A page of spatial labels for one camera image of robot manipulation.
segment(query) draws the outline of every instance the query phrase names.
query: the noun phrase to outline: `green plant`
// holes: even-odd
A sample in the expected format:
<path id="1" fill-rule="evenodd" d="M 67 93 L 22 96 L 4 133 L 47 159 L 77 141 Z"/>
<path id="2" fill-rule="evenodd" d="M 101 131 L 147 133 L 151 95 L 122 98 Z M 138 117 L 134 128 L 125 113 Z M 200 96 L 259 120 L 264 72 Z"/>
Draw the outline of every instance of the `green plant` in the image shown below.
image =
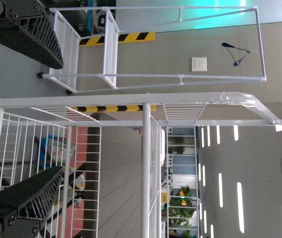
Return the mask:
<path id="1" fill-rule="evenodd" d="M 173 137 L 172 143 L 175 145 L 182 145 L 184 144 L 184 137 L 182 137 L 183 134 L 179 134 L 179 136 Z M 185 147 L 184 146 L 170 146 L 169 147 L 169 154 L 177 154 L 177 155 L 182 155 L 185 152 Z"/>
<path id="2" fill-rule="evenodd" d="M 177 192 L 176 196 L 179 196 L 179 197 L 171 197 L 170 198 L 170 206 L 175 206 L 175 207 L 181 207 L 182 206 L 182 201 L 185 201 L 186 202 L 186 207 L 193 207 L 192 205 L 192 201 L 190 198 L 181 198 L 179 192 L 180 191 L 183 191 L 184 192 L 184 196 L 185 197 L 188 197 L 188 196 L 192 196 L 192 190 L 189 188 L 189 187 L 181 187 L 181 189 Z M 191 218 L 195 212 L 195 209 L 194 208 L 170 208 L 169 209 L 169 215 L 171 217 L 184 217 L 182 219 L 175 219 L 174 220 L 174 226 L 179 226 L 181 225 L 182 223 L 185 222 L 184 226 L 185 227 L 188 227 L 189 226 L 189 218 Z"/>
<path id="3" fill-rule="evenodd" d="M 184 233 L 182 234 L 182 237 L 184 238 L 190 237 L 190 230 L 185 230 Z"/>

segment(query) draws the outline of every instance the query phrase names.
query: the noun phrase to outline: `light switch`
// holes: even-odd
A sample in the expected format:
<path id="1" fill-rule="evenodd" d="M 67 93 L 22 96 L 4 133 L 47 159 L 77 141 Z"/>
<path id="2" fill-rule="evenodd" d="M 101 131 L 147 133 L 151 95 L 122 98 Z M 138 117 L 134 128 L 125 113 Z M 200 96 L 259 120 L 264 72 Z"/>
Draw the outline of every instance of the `light switch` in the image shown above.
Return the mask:
<path id="1" fill-rule="evenodd" d="M 191 68 L 192 72 L 207 71 L 207 58 L 191 58 Z"/>

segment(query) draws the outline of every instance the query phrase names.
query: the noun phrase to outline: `white metal railing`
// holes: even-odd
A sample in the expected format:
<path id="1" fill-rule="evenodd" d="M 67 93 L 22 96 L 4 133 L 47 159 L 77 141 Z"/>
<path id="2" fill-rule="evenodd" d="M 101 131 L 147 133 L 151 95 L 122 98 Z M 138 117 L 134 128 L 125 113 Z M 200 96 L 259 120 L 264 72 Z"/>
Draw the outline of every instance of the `white metal railing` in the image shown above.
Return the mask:
<path id="1" fill-rule="evenodd" d="M 54 157 L 54 160 L 53 151 L 60 149 L 59 142 L 62 142 L 61 140 L 65 137 L 66 127 L 11 113 L 2 113 L 0 120 L 5 124 L 0 125 L 0 191 L 39 173 L 40 170 L 63 165 L 63 150 L 61 150 L 61 156 Z M 52 140 L 53 142 L 48 147 L 49 135 L 56 140 L 55 142 Z M 40 161 L 42 138 L 46 138 L 44 161 Z M 37 237 L 57 237 L 59 198 L 62 187 L 63 185 L 59 187 L 57 204 L 52 207 L 45 228 Z"/>
<path id="2" fill-rule="evenodd" d="M 98 237 L 102 128 L 94 127 L 93 129 L 91 128 L 91 130 L 95 131 L 93 133 L 88 133 L 87 127 L 76 128 L 75 163 L 72 181 L 72 183 L 74 184 L 74 189 L 72 194 L 70 237 L 73 237 L 73 231 L 91 232 L 91 235 L 86 235 L 89 237 Z M 93 142 L 79 142 L 82 141 L 83 138 L 87 138 L 88 135 L 90 136 L 88 140 L 92 139 Z M 91 151 L 89 145 L 95 146 L 96 150 Z M 81 190 L 76 190 L 75 182 L 79 175 L 84 175 L 85 185 L 88 187 L 85 187 Z M 92 194 L 92 196 L 89 197 L 89 199 L 76 198 L 76 194 L 78 192 L 89 192 Z M 75 208 L 75 202 L 77 201 L 81 203 L 81 207 L 84 208 Z M 74 217 L 74 210 L 90 211 L 91 214 L 93 214 L 93 217 L 91 219 Z M 85 222 L 85 228 L 74 227 L 74 220 Z"/>
<path id="3" fill-rule="evenodd" d="M 133 29 L 119 29 L 115 19 L 112 16 L 111 10 L 131 10 L 131 9 L 175 9 L 178 10 L 177 16 L 174 21 L 160 22 L 160 23 L 149 23 L 144 26 L 139 26 Z M 183 19 L 184 9 L 231 9 L 231 12 L 218 13 L 215 15 L 199 16 L 188 19 Z M 62 11 L 77 11 L 77 10 L 103 10 L 106 12 L 106 30 L 105 34 L 98 34 L 97 36 L 105 37 L 104 47 L 104 60 L 103 60 L 103 71 L 100 73 L 78 73 L 78 49 L 80 40 L 89 39 L 96 35 L 87 37 L 80 37 L 74 28 L 65 19 Z M 257 6 L 115 6 L 115 7 L 65 7 L 65 8 L 50 8 L 51 12 L 55 13 L 54 30 L 60 43 L 64 59 L 64 69 L 55 70 L 50 68 L 49 74 L 43 74 L 43 77 L 48 78 L 62 87 L 70 90 L 73 93 L 83 92 L 100 92 L 100 91 L 111 91 L 111 90 L 128 90 L 137 88 L 153 88 L 153 87 L 171 87 L 171 86 L 188 86 L 188 85 L 209 85 L 209 84 L 224 84 L 224 83 L 241 83 L 241 82 L 261 82 L 266 81 L 266 70 L 264 63 L 263 47 L 261 28 L 259 22 L 258 8 Z M 259 53 L 261 59 L 262 75 L 261 76 L 221 76 L 221 75 L 192 75 L 192 74 L 126 74 L 117 73 L 117 55 L 118 55 L 118 35 L 126 34 L 130 32 L 142 32 L 149 31 L 152 28 L 171 25 L 181 24 L 183 22 L 196 21 L 207 18 L 222 17 L 226 15 L 241 14 L 246 12 L 254 12 L 258 42 L 259 42 Z M 97 77 L 103 79 L 109 88 L 101 89 L 90 89 L 84 91 L 77 91 L 76 81 L 77 77 Z M 151 77 L 151 78 L 175 78 L 177 82 L 174 83 L 161 83 L 151 85 L 140 85 L 140 86 L 116 86 L 117 77 Z M 195 82 L 183 82 L 184 78 L 192 79 L 203 79 L 203 81 Z"/>
<path id="4" fill-rule="evenodd" d="M 161 169 L 160 163 L 160 137 L 159 137 L 159 125 L 153 117 L 151 117 L 151 180 L 150 180 L 150 212 L 149 212 L 149 225 L 150 236 L 149 238 L 156 238 L 158 232 L 158 198 L 159 198 L 159 186 L 161 186 L 161 179 L 158 177 L 158 169 Z"/>

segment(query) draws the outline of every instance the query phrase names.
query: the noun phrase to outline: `bolt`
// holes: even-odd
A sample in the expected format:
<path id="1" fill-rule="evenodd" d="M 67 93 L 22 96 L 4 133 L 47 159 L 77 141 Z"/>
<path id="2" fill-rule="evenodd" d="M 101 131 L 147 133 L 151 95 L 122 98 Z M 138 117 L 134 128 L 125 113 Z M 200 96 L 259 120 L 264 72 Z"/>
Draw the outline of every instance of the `bolt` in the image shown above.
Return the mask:
<path id="1" fill-rule="evenodd" d="M 16 222 L 16 215 L 11 215 L 7 222 L 8 225 L 12 226 L 15 222 Z"/>
<path id="2" fill-rule="evenodd" d="M 38 224 L 36 223 L 36 224 L 33 226 L 32 232 L 33 232 L 33 233 L 36 233 L 37 231 L 38 231 Z"/>
<path id="3" fill-rule="evenodd" d="M 37 2 L 33 3 L 35 11 L 39 12 L 40 11 L 40 6 L 38 5 Z"/>
<path id="4" fill-rule="evenodd" d="M 10 17 L 13 21 L 17 21 L 17 14 L 15 13 L 15 11 L 10 11 Z"/>

